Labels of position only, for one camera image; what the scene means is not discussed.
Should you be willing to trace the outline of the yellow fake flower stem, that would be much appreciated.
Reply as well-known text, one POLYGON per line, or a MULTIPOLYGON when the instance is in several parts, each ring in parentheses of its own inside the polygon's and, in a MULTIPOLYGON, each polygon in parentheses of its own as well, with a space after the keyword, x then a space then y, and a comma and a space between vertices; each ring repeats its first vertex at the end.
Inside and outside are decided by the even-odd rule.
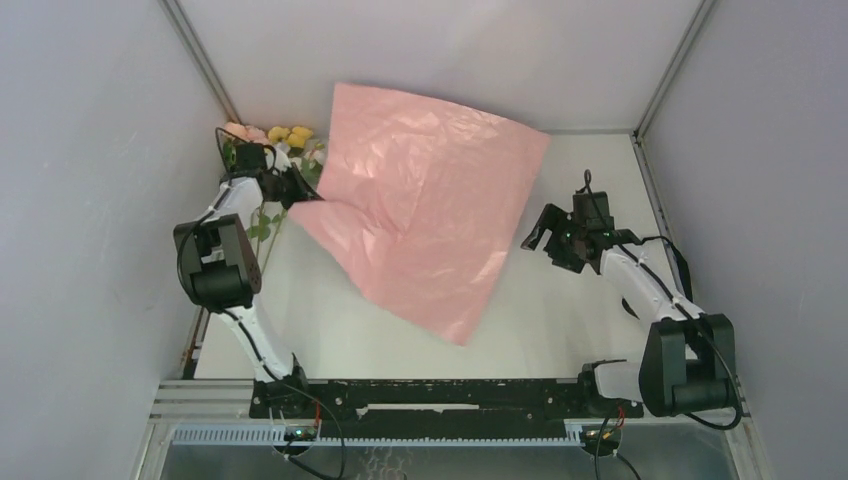
MULTIPOLYGON (((269 131, 264 131, 270 140, 271 146, 279 142, 284 142, 292 147, 303 148, 307 140, 321 140, 314 136, 314 132, 304 126, 283 127, 274 126, 269 131)), ((272 167, 275 166, 275 160, 272 155, 269 156, 268 162, 272 167)), ((254 253, 260 264, 260 271, 265 272, 271 253, 280 237, 283 224, 286 222, 288 210, 278 203, 265 202, 260 206, 251 217, 251 225, 248 229, 248 238, 255 242, 254 253)))

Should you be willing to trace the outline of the pink fake flower stem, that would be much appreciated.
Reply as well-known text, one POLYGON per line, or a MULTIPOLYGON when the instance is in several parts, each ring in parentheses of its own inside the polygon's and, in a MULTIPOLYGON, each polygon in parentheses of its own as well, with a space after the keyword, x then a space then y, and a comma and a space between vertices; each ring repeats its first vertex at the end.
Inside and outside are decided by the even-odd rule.
POLYGON ((260 143, 265 145, 268 158, 271 155, 271 144, 265 132, 257 127, 228 122, 216 129, 216 142, 225 170, 231 174, 232 148, 241 143, 260 143))

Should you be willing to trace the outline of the white fake flower stem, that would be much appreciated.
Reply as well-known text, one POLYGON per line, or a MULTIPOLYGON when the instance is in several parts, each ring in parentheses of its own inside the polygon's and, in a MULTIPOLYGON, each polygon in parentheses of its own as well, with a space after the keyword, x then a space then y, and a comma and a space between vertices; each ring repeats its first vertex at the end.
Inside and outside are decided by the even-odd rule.
POLYGON ((327 146, 321 140, 307 140, 303 148, 292 147, 284 142, 274 145, 275 166, 283 172, 297 168, 306 183, 316 188, 319 184, 327 157, 327 146))

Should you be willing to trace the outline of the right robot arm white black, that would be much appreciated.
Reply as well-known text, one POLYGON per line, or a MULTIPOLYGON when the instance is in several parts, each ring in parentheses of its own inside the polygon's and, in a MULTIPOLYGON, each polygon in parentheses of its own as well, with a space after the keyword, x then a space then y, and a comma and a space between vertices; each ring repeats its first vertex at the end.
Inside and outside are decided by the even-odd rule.
POLYGON ((604 211, 567 212, 547 204, 524 250, 543 249, 553 265, 580 273, 590 266, 612 285, 647 331, 638 362, 602 360, 588 367, 591 380, 578 402, 592 416, 605 415, 617 400, 637 402, 655 417, 686 416, 703 425, 706 411, 731 408, 729 430, 744 414, 735 372, 732 323, 708 314, 667 285, 654 270, 644 239, 611 229, 604 211))

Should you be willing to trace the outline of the pink wrapping paper sheet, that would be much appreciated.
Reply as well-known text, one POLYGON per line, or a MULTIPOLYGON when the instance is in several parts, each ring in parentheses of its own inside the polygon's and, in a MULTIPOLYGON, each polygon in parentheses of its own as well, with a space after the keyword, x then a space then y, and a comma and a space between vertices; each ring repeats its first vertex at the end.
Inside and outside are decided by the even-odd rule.
POLYGON ((464 345, 550 142, 468 106, 339 83, 319 196, 296 203, 289 216, 367 300, 464 345))

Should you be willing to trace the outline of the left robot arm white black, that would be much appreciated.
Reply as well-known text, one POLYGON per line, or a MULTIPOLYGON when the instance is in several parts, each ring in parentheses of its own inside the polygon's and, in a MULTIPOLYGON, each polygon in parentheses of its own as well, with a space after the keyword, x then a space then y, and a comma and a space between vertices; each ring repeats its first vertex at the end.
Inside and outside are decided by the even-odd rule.
POLYGON ((271 325, 259 294, 262 271, 248 238, 265 202, 284 207, 316 198, 299 173, 253 168, 228 175, 198 218, 173 229, 178 281, 191 302, 220 319, 251 362, 254 380, 290 417, 305 414, 313 394, 294 351, 271 325))

